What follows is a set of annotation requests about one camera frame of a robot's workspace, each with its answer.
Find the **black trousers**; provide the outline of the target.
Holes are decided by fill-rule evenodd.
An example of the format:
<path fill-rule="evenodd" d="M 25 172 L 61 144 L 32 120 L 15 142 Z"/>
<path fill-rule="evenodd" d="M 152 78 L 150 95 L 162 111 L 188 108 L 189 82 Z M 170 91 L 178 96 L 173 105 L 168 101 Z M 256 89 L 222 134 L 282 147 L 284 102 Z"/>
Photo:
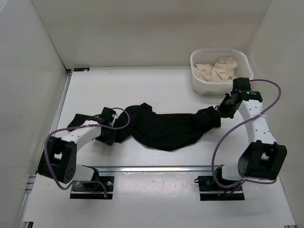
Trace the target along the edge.
<path fill-rule="evenodd" d="M 130 123 L 116 131 L 114 142 L 122 143 L 132 136 L 144 146 L 167 152 L 195 144 L 203 134 L 221 126 L 220 116 L 212 106 L 195 114 L 157 114 L 147 103 L 125 110 Z"/>

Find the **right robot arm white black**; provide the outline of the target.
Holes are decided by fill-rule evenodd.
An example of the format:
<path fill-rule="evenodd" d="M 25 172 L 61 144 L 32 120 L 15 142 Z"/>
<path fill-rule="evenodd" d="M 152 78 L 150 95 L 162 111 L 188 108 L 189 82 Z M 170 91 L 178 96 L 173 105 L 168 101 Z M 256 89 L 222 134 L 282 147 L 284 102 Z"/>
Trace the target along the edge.
<path fill-rule="evenodd" d="M 278 89 L 276 100 L 267 108 L 263 107 L 263 99 L 258 91 L 251 89 L 251 80 L 240 77 L 233 80 L 232 91 L 226 94 L 224 100 L 216 108 L 221 118 L 233 118 L 239 112 L 243 122 L 237 124 L 224 134 L 216 145 L 211 160 L 213 184 L 219 190 L 243 184 L 246 181 L 259 184 L 272 184 L 277 179 L 287 155 L 287 148 L 277 143 L 270 132 L 265 113 L 271 109 L 281 97 Z M 249 145 L 239 160 L 231 165 L 220 167 L 220 173 L 215 170 L 215 157 L 220 144 L 234 130 L 246 127 Z"/>

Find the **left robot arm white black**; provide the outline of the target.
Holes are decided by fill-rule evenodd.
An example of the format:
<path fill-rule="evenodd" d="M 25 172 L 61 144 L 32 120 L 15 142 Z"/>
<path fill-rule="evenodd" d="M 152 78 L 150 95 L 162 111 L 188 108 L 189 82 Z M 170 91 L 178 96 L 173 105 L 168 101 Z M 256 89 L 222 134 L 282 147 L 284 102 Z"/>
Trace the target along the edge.
<path fill-rule="evenodd" d="M 130 123 L 129 114 L 123 111 L 126 123 L 115 126 L 118 118 L 116 110 L 105 107 L 101 114 L 93 116 L 76 114 L 70 125 L 65 128 L 66 135 L 56 137 L 55 134 L 60 132 L 60 129 L 51 132 L 44 142 L 38 174 L 53 179 L 61 189 L 64 189 L 62 184 L 70 186 L 73 183 L 84 184 L 89 190 L 98 188 L 100 179 L 97 177 L 97 170 L 77 164 L 77 152 L 92 140 L 107 145 L 114 143 L 117 131 Z"/>

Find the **beige trousers in basket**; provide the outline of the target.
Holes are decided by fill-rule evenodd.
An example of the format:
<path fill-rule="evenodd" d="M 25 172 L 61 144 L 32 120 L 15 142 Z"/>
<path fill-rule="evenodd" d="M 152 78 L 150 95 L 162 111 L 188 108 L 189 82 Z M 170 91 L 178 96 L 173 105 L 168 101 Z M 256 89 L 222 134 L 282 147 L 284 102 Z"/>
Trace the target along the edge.
<path fill-rule="evenodd" d="M 235 76 L 238 63 L 234 57 L 220 57 L 214 65 L 196 64 L 195 75 L 206 82 L 230 82 Z"/>

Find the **white plastic basket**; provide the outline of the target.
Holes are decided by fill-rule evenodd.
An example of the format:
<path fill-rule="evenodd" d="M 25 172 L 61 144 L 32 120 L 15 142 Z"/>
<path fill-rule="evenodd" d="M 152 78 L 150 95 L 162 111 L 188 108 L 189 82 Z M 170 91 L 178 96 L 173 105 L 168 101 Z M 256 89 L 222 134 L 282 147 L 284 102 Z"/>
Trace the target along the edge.
<path fill-rule="evenodd" d="M 238 77 L 253 79 L 246 55 L 236 49 L 202 48 L 190 56 L 191 83 L 199 95 L 223 95 Z"/>

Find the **black label sticker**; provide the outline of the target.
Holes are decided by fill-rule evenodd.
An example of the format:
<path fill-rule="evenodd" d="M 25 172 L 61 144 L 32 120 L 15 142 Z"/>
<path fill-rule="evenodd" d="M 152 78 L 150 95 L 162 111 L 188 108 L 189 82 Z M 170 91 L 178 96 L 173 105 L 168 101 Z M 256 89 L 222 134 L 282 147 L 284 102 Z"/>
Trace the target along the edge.
<path fill-rule="evenodd" d="M 88 72 L 89 70 L 89 67 L 76 67 L 73 69 L 74 72 Z"/>

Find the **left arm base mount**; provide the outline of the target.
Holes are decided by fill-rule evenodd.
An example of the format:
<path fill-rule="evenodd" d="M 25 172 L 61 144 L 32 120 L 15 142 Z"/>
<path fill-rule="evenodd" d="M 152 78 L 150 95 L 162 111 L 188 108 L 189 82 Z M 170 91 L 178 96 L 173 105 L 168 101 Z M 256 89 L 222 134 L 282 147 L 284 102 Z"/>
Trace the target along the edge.
<path fill-rule="evenodd" d="M 80 183 L 72 185 L 70 199 L 111 200 L 114 191 L 114 176 L 99 176 L 99 181 L 105 186 L 106 194 L 103 186 L 98 183 Z"/>

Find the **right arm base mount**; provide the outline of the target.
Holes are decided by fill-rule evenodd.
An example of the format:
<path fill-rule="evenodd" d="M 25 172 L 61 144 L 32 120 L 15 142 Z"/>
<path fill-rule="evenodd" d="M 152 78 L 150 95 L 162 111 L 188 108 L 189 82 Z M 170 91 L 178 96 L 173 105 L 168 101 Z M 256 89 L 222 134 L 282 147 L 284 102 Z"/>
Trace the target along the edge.
<path fill-rule="evenodd" d="M 210 166 L 203 167 L 194 179 L 199 189 L 200 201 L 242 201 L 245 200 L 242 186 L 237 184 L 231 188 L 219 186 L 212 176 Z"/>

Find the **aluminium frame rail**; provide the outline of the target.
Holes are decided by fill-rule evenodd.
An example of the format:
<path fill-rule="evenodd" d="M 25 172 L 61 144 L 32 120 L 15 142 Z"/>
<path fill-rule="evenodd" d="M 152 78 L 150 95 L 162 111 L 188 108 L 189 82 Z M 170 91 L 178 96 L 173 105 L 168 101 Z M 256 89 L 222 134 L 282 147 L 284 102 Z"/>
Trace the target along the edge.
<path fill-rule="evenodd" d="M 220 101 L 193 91 L 187 66 L 91 68 L 70 76 L 58 127 L 103 107 L 148 103 L 157 113 L 195 113 Z M 92 141 L 77 161 L 114 176 L 113 198 L 71 199 L 69 190 L 37 175 L 23 221 L 34 228 L 293 228 L 281 181 L 247 183 L 241 201 L 200 200 L 195 178 L 209 174 L 218 140 L 241 120 L 240 114 L 225 119 L 175 152 L 148 149 L 133 138 L 111 147 Z"/>

